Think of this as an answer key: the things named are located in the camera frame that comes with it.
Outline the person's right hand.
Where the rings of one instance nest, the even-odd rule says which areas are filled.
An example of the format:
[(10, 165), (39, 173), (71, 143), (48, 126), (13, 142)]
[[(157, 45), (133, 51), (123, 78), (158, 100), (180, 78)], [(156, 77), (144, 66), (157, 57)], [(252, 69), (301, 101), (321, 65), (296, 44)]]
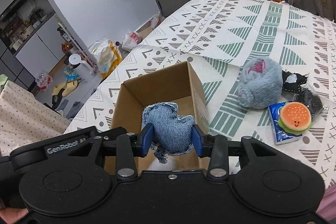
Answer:
[(23, 217), (28, 214), (27, 209), (16, 209), (16, 208), (9, 208), (4, 207), (0, 209), (0, 219), (1, 223), (12, 224), (16, 223)]

